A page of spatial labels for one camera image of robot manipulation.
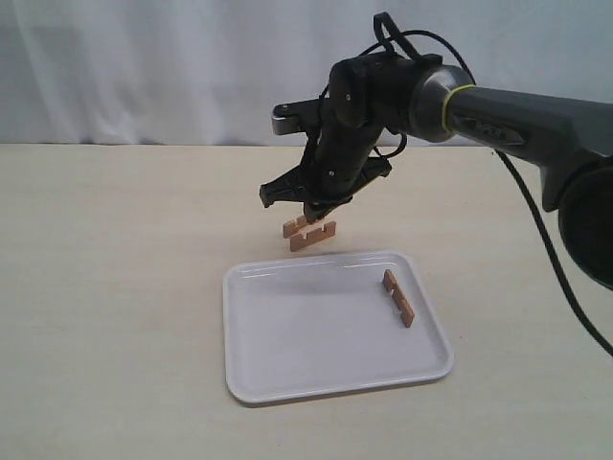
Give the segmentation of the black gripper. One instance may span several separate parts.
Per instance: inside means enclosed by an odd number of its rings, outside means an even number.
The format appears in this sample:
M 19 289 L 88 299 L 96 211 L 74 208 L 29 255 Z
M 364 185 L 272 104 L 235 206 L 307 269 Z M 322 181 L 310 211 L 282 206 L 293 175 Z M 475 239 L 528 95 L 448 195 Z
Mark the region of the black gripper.
M 372 157 L 380 126 L 351 129 L 327 124 L 318 141 L 307 142 L 298 166 L 261 185 L 260 199 L 268 208 L 277 202 L 304 204 L 304 216 L 326 218 L 353 195 L 392 170 L 389 160 Z

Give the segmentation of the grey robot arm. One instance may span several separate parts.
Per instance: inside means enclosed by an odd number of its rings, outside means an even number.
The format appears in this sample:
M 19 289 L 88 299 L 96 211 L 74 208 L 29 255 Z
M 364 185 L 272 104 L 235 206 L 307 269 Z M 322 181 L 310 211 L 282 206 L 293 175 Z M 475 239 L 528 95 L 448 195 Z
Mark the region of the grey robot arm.
M 277 106 L 279 135 L 308 137 L 298 166 L 263 184 L 264 206 L 300 202 L 315 221 L 390 172 L 372 157 L 384 130 L 442 143 L 462 136 L 538 167 L 542 208 L 557 212 L 571 259 L 612 284 L 612 107 L 474 85 L 467 71 L 429 55 L 353 57 L 330 70 L 328 95 Z

